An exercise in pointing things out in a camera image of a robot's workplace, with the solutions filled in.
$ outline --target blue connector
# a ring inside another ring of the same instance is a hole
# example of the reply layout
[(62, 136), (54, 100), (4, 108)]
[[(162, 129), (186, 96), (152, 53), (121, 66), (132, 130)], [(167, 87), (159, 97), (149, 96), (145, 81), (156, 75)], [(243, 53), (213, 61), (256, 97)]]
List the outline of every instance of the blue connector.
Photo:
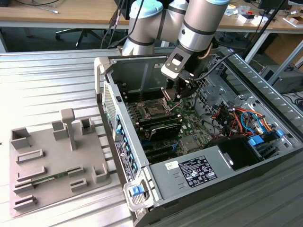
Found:
[(131, 196), (136, 196), (144, 193), (144, 188), (142, 185), (134, 186), (129, 189), (129, 192), (131, 193)]
[(117, 129), (116, 129), (116, 133), (120, 133), (121, 132), (121, 129), (122, 129), (122, 126), (121, 125), (118, 125)]
[(253, 136), (249, 139), (249, 142), (252, 146), (256, 146), (263, 143), (264, 140), (260, 136)]
[(134, 157), (133, 157), (133, 154), (130, 154), (130, 156), (129, 156), (129, 162), (130, 162), (130, 164), (132, 163), (132, 161), (134, 160)]
[(129, 155), (131, 153), (131, 149), (129, 145), (126, 146), (126, 154)]
[(132, 169), (133, 169), (134, 173), (136, 173), (136, 172), (137, 172), (138, 168), (137, 168), (136, 163), (133, 163), (133, 165), (132, 165)]
[(276, 131), (276, 133), (277, 133), (277, 135), (278, 135), (279, 137), (284, 136), (284, 132), (282, 132), (281, 129), (278, 129), (278, 130)]

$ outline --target desk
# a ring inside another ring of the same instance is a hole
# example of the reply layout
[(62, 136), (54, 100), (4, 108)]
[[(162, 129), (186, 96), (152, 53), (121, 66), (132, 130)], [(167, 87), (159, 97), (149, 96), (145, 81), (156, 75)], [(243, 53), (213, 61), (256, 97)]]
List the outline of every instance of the desk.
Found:
[[(243, 0), (234, 5), (249, 5), (254, 14), (259, 9)], [(53, 28), (108, 28), (108, 22), (116, 9), (114, 0), (65, 0), (58, 6), (60, 14), (54, 14), (32, 6), (21, 5), (15, 1), (7, 8), (0, 8), (0, 27), (53, 27)], [(127, 29), (128, 21), (122, 17), (117, 28)], [(224, 15), (217, 31), (219, 32), (255, 32), (256, 26), (243, 24), (236, 15)], [(245, 59), (249, 62), (264, 43), (270, 33), (303, 34), (303, 29), (297, 29), (277, 16), (260, 37), (256, 45)], [(5, 52), (4, 44), (0, 42), (0, 52)]]

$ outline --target chair leg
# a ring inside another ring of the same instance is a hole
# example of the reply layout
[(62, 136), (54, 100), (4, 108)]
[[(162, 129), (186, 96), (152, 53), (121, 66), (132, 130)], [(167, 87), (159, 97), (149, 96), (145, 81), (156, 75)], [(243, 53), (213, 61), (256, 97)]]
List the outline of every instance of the chair leg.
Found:
[(78, 41), (77, 41), (77, 43), (76, 43), (76, 49), (79, 48), (79, 46), (80, 46), (80, 44), (81, 44), (81, 42), (82, 42), (82, 39), (83, 39), (84, 35), (85, 35), (85, 31), (82, 31), (82, 32), (81, 32), (81, 35), (80, 35), (80, 37), (79, 37), (79, 39), (78, 39)]
[(88, 30), (87, 31), (89, 34), (91, 34), (92, 36), (96, 37), (98, 40), (102, 40), (102, 36), (98, 35), (97, 33), (91, 31), (91, 30)]
[(33, 37), (33, 35), (30, 33), (29, 27), (24, 27), (23, 30), (27, 38)]
[(66, 29), (66, 30), (63, 30), (63, 31), (59, 31), (59, 32), (56, 32), (56, 40), (60, 41), (61, 38), (60, 38), (60, 35), (61, 34), (65, 34), (65, 33), (72, 33), (72, 32), (81, 32), (82, 29), (81, 28), (71, 28), (71, 29)]
[(82, 32), (83, 29), (81, 28), (71, 28), (71, 29), (66, 29), (63, 31), (56, 32), (56, 35), (61, 35), (65, 33), (71, 33), (71, 32)]

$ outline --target metal slatted table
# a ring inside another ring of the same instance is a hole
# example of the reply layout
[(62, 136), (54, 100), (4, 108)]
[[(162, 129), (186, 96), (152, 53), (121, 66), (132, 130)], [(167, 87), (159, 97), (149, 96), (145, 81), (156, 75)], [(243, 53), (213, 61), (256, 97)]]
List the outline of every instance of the metal slatted table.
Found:
[[(0, 56), (1, 177), (0, 223), (10, 226), (133, 226), (94, 92), (94, 59), (118, 50), (11, 53)], [(50, 128), (62, 108), (96, 125), (112, 183), (49, 205), (22, 217), (9, 215), (9, 130)]]

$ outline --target motherboard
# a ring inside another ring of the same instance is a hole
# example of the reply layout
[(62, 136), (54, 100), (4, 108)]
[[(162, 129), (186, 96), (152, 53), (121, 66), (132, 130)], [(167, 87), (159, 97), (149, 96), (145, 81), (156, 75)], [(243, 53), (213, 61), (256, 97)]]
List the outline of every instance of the motherboard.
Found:
[(212, 139), (191, 99), (164, 97), (127, 103), (126, 108), (150, 163), (201, 150)]

